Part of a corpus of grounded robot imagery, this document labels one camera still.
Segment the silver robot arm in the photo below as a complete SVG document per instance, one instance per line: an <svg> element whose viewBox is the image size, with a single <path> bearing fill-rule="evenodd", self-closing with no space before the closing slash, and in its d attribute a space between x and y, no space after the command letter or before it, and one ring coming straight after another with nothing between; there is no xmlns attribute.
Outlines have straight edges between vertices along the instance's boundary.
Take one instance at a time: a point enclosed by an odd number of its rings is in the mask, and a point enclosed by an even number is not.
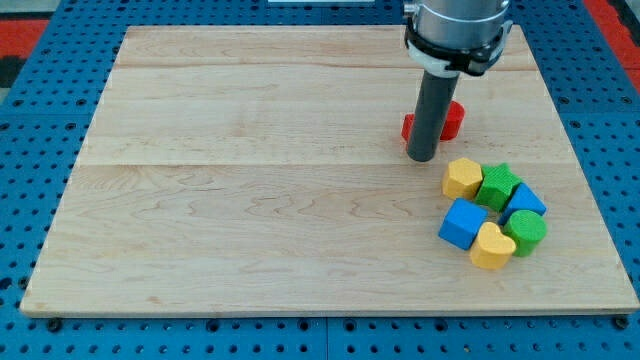
<svg viewBox="0 0 640 360"><path fill-rule="evenodd" d="M512 22L509 0L413 0L404 4L404 42L429 74L481 76L500 58Z"/></svg>

